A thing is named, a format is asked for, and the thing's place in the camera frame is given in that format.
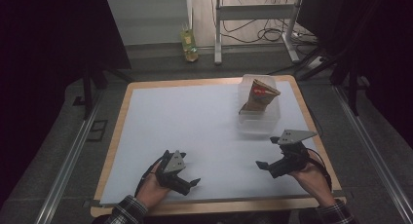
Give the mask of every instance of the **sleeve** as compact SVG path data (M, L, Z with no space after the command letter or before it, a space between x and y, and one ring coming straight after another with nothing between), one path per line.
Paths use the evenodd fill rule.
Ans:
M133 196L126 196L112 210L105 224L142 224L148 208Z
M355 217L346 208L343 201L336 205L316 208L323 224L357 224Z

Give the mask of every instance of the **black clamp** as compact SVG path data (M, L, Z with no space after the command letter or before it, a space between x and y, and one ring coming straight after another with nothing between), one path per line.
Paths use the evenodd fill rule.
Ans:
M145 178L152 171L152 168L158 163L161 162L158 168L155 171L155 175L158 179L159 184L162 187L170 188L171 190L180 193L184 196L188 195L192 187L197 186L201 178L187 182L182 178L178 177L178 174L185 169L185 163L183 158L186 156L186 153L179 153L176 150L174 153L170 153L169 150L165 151L164 156L159 158L148 170L142 175L142 178L137 185L134 195L136 196L140 190L140 187L143 185Z
M256 164L259 168L270 172L273 178L277 178L293 171L299 171L305 168L307 163L311 163L319 168L331 190L331 177L325 168L324 161L321 157L319 158L321 159L322 164L312 159L307 151L308 148L306 148L302 143L302 140L315 135L316 133L313 131L285 130L281 137L270 138L272 143L280 146L282 153L284 154L283 158L270 165L268 163L258 161L256 161Z

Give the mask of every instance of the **plastic container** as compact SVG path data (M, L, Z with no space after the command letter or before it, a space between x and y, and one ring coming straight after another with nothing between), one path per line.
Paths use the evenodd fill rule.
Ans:
M254 79L257 79L268 86L277 88L274 77L267 75L244 75L243 80L238 85L239 110L248 101L249 91ZM238 129L242 133L248 134L271 134L277 126L281 117L279 98L276 96L264 112L241 111L239 114Z

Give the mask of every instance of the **gray floor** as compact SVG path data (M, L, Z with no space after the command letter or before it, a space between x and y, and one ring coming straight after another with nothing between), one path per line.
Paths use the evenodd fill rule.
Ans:
M280 46L227 48L220 66L213 65L210 50L201 50L199 61L187 63L182 55L176 53L173 45L167 52L158 49L150 49L153 50L148 53L151 56L142 56L145 55L144 48L132 48L129 54L133 70L124 72L136 81L155 81L240 77L248 73L268 74L291 65L287 52ZM294 69L286 69L280 74L293 72ZM326 70L309 81L299 82L299 86L314 114L322 142L348 198L349 207L360 223L404 223L350 124L336 92L328 84L329 73L330 71ZM96 121L107 120L105 135L100 142L85 143L51 223L91 223L93 220L85 201L94 197L127 87L118 77L110 73L105 75L109 86L104 91L95 116ZM72 105L76 96L83 93L81 84L75 82L67 88L66 101L60 115L36 158L5 202L0 213L0 223L24 224L35 221L61 163L82 125L84 109L82 106ZM371 105L363 91L358 92L357 107L360 118L378 150L411 200L411 148ZM89 139L94 138L95 135L90 133Z

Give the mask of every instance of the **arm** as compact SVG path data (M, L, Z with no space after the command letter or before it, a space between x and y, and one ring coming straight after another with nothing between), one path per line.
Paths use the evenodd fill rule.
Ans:
M141 224L143 216L148 212L148 209L157 205L163 200L169 188L164 188L159 185L159 182L154 174L158 165L152 168L151 173L145 178L145 182L136 195L126 196L118 203L112 211L109 219L105 224Z
M317 155L308 151L310 157L319 162ZM324 224L341 223L356 224L357 221L342 201L335 200L325 178L319 169L310 163L300 171L294 171L293 176L301 187L313 196L319 203L316 211Z

